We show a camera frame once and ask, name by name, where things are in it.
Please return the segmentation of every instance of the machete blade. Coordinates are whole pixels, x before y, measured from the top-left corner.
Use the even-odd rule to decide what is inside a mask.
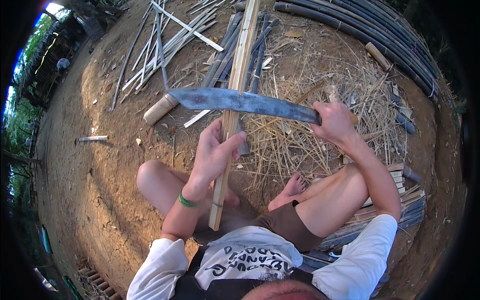
[[[215,87],[176,88],[168,93],[188,109],[230,109],[322,124],[316,110],[268,96]]]

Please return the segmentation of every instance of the black apron strap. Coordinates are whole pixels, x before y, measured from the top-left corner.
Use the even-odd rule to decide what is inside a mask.
[[[203,290],[195,279],[195,274],[200,269],[207,248],[208,246],[198,248],[187,272],[178,279],[175,295],[171,300],[241,300],[248,292],[265,282],[259,279],[216,279],[210,282],[207,290]],[[312,285],[313,275],[295,268],[289,278]]]

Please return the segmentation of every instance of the bracelet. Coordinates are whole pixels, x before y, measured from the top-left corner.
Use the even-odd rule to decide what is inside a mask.
[[[180,190],[180,194],[179,194],[179,201],[180,203],[183,205],[183,206],[186,206],[186,207],[196,207],[197,206],[197,203],[195,202],[190,202],[188,200],[185,200],[185,198],[181,195],[181,191],[183,189]]]

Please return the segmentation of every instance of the wrist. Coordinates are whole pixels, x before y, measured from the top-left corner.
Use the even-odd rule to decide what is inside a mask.
[[[343,152],[350,155],[357,148],[358,142],[364,142],[362,137],[356,131],[352,131],[345,136],[344,139],[337,145]]]
[[[205,199],[207,190],[208,184],[205,185],[201,180],[190,176],[187,184],[185,184],[181,191],[181,195],[185,200],[196,203]]]

